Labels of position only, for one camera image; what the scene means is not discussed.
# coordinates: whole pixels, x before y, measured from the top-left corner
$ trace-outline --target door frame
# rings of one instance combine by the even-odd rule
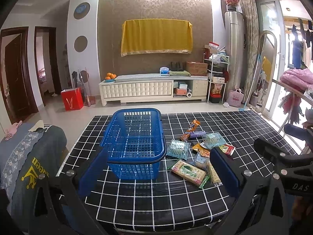
[[[34,54],[35,54],[35,67],[36,67],[37,81],[38,81],[38,86],[39,86],[43,105],[46,106],[44,102],[44,98],[43,98],[43,92],[40,88],[38,66],[37,66],[36,37],[37,37],[38,30],[41,30],[44,33],[49,33],[49,57],[50,57],[52,81],[54,85],[54,92],[59,95],[62,91],[62,87],[61,87],[61,82],[60,82],[60,75],[58,72],[58,61],[57,61],[57,52],[56,52],[56,28],[48,27],[48,26],[35,26],[35,33],[34,33]]]
[[[28,26],[2,29],[1,33],[0,33],[0,49],[1,49],[2,38],[5,36],[13,35],[13,34],[21,34],[22,35],[21,36],[21,38],[22,38],[21,62],[22,62],[23,80],[24,80],[25,90],[26,90],[27,98],[29,101],[30,109],[31,109],[30,111],[32,113],[37,113],[38,107],[37,107],[35,97],[34,97],[34,94],[32,91],[32,85],[31,85],[30,76],[29,76],[28,58],[27,58]],[[6,108],[7,112],[9,113],[10,109],[9,109],[7,102],[6,102],[6,97],[5,97],[3,83],[2,83],[1,70],[0,70],[0,88],[1,88],[5,108]],[[11,123],[16,122],[16,121],[13,121],[13,119],[11,117],[10,117],[10,121],[11,121]]]
[[[261,4],[270,3],[270,2],[273,2],[275,4],[276,10],[277,10],[278,22],[282,22],[282,24],[284,24],[283,11],[281,9],[281,4],[280,4],[279,0],[256,0],[258,16],[259,16],[259,28],[262,30],[264,30],[264,29],[263,29],[262,15],[261,15]],[[281,37],[280,37],[280,40],[277,40],[277,42],[280,42],[280,50],[276,51],[276,55],[280,56],[279,57],[279,64],[275,64],[275,67],[278,66],[277,79],[279,79],[280,76],[284,73],[284,68],[285,68],[286,40],[285,40],[285,30],[284,29],[285,29],[284,27],[281,27],[281,34],[280,34]],[[264,111],[263,111],[264,114],[270,118],[272,118],[275,107],[277,106],[278,97],[279,97],[280,92],[281,92],[281,86],[275,84],[273,101],[270,105],[270,109],[267,110],[266,108],[264,108]]]

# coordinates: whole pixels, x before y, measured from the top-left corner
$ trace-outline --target glass door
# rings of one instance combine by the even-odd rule
[[[279,0],[257,0],[260,32],[269,30],[277,39],[277,56],[273,79],[279,80],[285,67],[285,31],[283,12]],[[264,114],[272,118],[278,102],[281,86],[272,83],[267,90],[268,99],[265,105]]]

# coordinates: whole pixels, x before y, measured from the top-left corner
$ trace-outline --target wooden door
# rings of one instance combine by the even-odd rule
[[[25,119],[31,114],[31,106],[27,97],[23,79],[21,61],[21,34],[5,47],[5,73],[9,94],[16,118]]]

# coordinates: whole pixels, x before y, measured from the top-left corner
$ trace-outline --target metal bolt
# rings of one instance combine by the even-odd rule
[[[282,175],[287,175],[287,170],[282,169],[282,170],[281,170],[281,174],[282,174]]]
[[[71,177],[75,174],[75,171],[73,171],[72,169],[69,169],[67,172],[66,172],[66,175]]]
[[[251,172],[250,170],[246,169],[246,170],[244,171],[244,174],[245,174],[247,177],[250,177],[250,176],[252,175],[252,172]]]
[[[39,174],[38,178],[39,179],[44,179],[46,177],[46,175],[44,173]]]
[[[274,174],[273,174],[273,178],[276,179],[276,180],[278,180],[278,179],[279,179],[279,175],[278,175],[277,173],[274,173]]]

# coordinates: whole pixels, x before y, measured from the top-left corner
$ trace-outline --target blue plastic basket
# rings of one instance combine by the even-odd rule
[[[161,113],[152,108],[115,112],[100,146],[118,178],[155,179],[166,155]]]

